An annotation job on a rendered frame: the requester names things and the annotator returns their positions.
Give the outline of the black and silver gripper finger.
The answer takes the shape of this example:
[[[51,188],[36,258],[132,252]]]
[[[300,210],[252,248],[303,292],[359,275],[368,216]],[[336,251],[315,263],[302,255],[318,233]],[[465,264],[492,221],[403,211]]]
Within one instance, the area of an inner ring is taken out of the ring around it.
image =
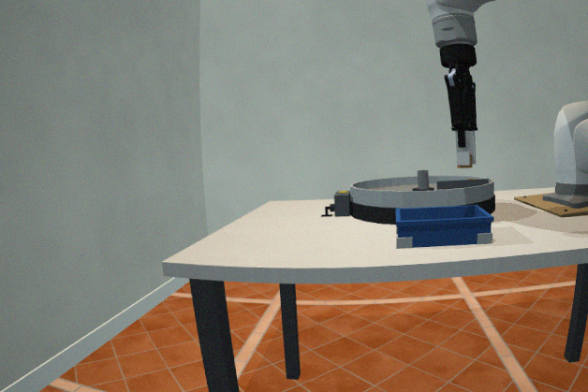
[[[473,164],[476,163],[476,142],[475,142],[475,131],[477,128],[477,114],[476,114],[476,84],[472,80],[472,76],[469,76],[468,89],[469,94],[466,97],[467,100],[467,119],[468,119],[468,130],[470,137],[470,154],[472,154]],[[472,88],[473,86],[473,88]],[[473,105],[473,107],[472,107]]]
[[[445,75],[448,88],[448,101],[451,117],[451,130],[456,134],[457,166],[470,166],[470,139],[467,119],[468,73],[463,73],[464,90],[461,91],[460,80],[455,68]],[[463,96],[463,98],[462,98]],[[456,128],[455,128],[456,127]]]

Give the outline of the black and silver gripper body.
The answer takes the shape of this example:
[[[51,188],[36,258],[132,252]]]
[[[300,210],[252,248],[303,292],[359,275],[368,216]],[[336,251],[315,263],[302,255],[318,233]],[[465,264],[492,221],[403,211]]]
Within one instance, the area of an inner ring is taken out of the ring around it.
[[[463,73],[470,75],[469,67],[477,63],[475,47],[469,44],[451,44],[442,47],[439,51],[441,65],[449,68],[449,74],[455,68],[460,80],[461,91],[463,91]]]

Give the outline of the blue crate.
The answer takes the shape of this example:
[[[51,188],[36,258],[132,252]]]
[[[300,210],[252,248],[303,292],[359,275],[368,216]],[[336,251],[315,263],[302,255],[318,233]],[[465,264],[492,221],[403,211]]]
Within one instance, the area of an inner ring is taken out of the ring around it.
[[[396,249],[491,244],[493,219],[479,205],[396,209]]]

